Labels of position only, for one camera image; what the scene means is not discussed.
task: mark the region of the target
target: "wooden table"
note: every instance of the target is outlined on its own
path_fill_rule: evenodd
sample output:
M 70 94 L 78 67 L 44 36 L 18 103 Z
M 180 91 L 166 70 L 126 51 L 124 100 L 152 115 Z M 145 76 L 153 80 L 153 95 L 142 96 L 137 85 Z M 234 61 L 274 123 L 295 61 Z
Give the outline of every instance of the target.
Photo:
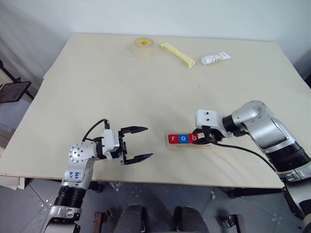
M 99 119 L 113 129 L 137 125 L 127 135 L 129 157 L 153 152 L 142 163 L 95 163 L 94 180 L 282 187 L 259 158 L 210 146 L 168 149 L 166 135 L 191 132 L 198 109 L 225 115 L 250 100 L 265 102 L 311 154 L 311 92 L 274 42 L 152 37 L 155 53 L 138 58 L 138 36 L 73 34 L 0 160 L 0 174 L 60 179 L 72 144 Z M 232 59 L 192 69 L 165 52 L 169 42 L 195 60 L 225 51 Z M 100 136 L 103 126 L 90 137 Z M 223 143 L 260 152 L 248 136 Z

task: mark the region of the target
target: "yellow foam stick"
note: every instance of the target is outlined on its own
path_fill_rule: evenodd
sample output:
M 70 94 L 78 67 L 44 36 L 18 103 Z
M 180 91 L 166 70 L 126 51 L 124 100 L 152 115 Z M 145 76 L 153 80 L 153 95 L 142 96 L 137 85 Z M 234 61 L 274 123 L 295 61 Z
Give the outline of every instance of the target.
M 169 43 L 167 42 L 163 43 L 161 44 L 161 47 L 165 48 L 166 50 L 170 51 L 171 53 L 179 57 L 181 60 L 186 62 L 189 68 L 192 68 L 195 65 L 195 60 L 183 54 L 181 51 L 179 51 L 178 49 L 176 49 L 174 46 L 170 45 Z

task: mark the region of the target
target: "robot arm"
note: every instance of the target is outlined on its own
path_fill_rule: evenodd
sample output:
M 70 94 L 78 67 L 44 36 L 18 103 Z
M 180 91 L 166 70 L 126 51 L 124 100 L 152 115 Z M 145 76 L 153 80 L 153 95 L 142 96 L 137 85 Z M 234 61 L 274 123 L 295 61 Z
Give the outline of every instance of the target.
M 108 120 L 102 121 L 105 122 L 105 131 L 101 137 L 88 139 L 86 136 L 89 131 L 82 142 L 70 148 L 68 167 L 58 196 L 41 228 L 41 233 L 78 233 L 80 231 L 80 226 L 74 222 L 80 218 L 83 197 L 90 185 L 95 161 L 119 158 L 121 165 L 129 165 L 141 162 L 152 155 L 138 155 L 128 160 L 126 143 L 122 139 L 125 133 L 139 133 L 147 128 L 132 126 L 113 131 L 110 129 Z
M 217 145 L 222 138 L 248 134 L 284 182 L 291 211 L 301 219 L 311 218 L 311 159 L 263 102 L 250 101 L 225 117 L 198 110 L 195 119 L 194 132 L 204 133 L 205 143 Z

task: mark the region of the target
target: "white tube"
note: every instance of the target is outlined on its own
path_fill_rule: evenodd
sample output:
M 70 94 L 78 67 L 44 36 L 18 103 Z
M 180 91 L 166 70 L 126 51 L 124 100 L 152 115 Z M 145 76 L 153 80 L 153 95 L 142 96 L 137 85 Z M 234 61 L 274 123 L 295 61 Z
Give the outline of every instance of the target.
M 219 53 L 212 54 L 206 57 L 202 57 L 201 62 L 203 65 L 209 65 L 215 62 L 221 62 L 222 60 L 226 60 L 229 58 L 231 57 L 225 52 L 219 52 Z

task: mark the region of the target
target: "white wall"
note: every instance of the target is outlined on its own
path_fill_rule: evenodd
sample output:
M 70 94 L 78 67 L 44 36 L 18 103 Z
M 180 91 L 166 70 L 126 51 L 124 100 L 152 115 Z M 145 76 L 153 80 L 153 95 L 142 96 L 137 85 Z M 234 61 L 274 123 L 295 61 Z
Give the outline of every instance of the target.
M 310 0 L 1 0 L 0 59 L 38 88 L 71 32 L 268 40 L 306 78 L 310 14 Z

